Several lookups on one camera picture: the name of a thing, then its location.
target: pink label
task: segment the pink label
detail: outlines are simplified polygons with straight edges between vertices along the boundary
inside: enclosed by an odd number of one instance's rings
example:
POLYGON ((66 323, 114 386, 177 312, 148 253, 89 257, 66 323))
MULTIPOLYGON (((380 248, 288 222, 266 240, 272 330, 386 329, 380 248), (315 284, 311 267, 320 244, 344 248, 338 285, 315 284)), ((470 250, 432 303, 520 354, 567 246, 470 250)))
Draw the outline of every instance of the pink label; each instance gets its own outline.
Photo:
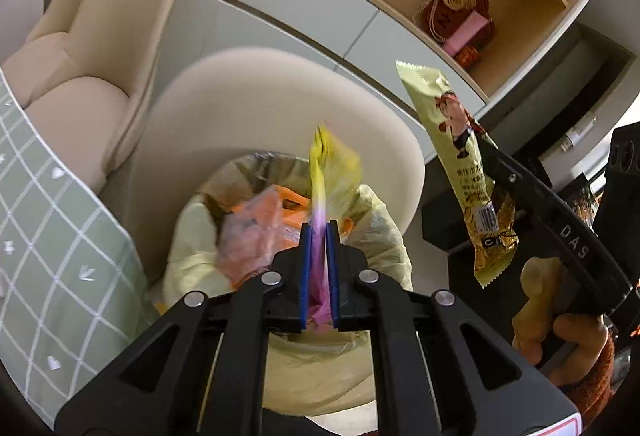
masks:
POLYGON ((444 51, 453 57, 483 29, 488 22, 489 20, 487 18, 481 16, 475 10, 472 10, 464 23, 447 39, 444 45, 444 51))
POLYGON ((578 436, 582 432, 582 417, 580 413, 572 414, 569 418, 559 421, 555 425, 542 429, 531 436, 578 436))

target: cushion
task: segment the cushion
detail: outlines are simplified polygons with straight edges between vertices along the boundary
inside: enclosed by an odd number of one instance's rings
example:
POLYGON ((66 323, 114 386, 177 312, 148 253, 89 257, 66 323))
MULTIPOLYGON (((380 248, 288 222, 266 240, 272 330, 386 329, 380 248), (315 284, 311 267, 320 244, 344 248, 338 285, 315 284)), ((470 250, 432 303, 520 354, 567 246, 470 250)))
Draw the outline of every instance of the cushion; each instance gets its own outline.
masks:
POLYGON ((35 39, 2 63, 4 76, 22 108, 81 74, 65 50, 67 36, 57 32, 35 39))
POLYGON ((52 89, 27 108, 38 133, 62 162, 98 192, 102 159, 124 118, 129 98, 107 81, 78 77, 52 89))

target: hand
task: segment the hand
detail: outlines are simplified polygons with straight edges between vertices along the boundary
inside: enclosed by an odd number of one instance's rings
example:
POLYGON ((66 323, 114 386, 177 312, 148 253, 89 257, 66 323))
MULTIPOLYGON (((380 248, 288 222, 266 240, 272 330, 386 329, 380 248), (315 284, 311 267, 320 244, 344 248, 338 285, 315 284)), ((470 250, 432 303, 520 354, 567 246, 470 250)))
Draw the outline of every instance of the hand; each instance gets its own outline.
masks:
POLYGON ((542 341, 551 330, 578 347, 548 376, 556 386, 575 384, 595 365, 607 343, 609 332, 602 318, 566 313, 553 320, 553 301, 558 292, 562 263, 557 257, 529 259, 520 274, 520 283, 529 297, 513 317, 513 347, 534 366, 542 360, 542 341))

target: snack wrapper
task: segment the snack wrapper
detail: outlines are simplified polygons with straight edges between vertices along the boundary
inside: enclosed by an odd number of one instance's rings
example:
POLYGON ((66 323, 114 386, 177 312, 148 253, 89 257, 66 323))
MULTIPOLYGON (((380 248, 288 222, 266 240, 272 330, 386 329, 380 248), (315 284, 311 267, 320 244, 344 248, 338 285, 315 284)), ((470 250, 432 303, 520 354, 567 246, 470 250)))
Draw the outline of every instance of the snack wrapper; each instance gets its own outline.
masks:
POLYGON ((231 209, 222 223, 218 268, 232 289, 265 272, 277 252, 298 246, 308 203, 292 190, 271 185, 231 209))
POLYGON ((318 126, 309 152, 311 177, 311 271, 309 321, 320 326, 331 322, 329 279, 324 253, 326 223, 340 220, 351 205, 362 181, 360 157, 318 126))
POLYGON ((462 207, 476 250, 474 275, 484 288, 509 266, 518 247, 515 202, 484 174, 476 135, 493 141, 440 70, 401 61, 396 61, 396 68, 462 207))

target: yellow plastic bag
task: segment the yellow plastic bag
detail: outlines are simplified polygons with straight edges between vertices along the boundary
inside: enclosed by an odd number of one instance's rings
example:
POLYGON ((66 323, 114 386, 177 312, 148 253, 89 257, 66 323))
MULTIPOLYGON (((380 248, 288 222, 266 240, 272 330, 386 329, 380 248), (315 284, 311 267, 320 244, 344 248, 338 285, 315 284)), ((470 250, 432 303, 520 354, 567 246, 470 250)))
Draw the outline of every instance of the yellow plastic bag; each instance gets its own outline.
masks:
MULTIPOLYGON (((228 279, 216 269, 216 232, 225 211, 273 184, 310 197, 309 181, 306 160, 273 153, 242 157, 212 175, 178 219, 164 276, 167 306, 191 289, 210 297, 231 291, 228 279)), ((371 268, 411 290, 411 262, 402 234, 367 185, 356 189, 342 217, 353 224, 343 242, 362 250, 371 268)), ((262 400, 266 408, 318 416, 364 405, 375 397, 367 332, 270 335, 262 400)))

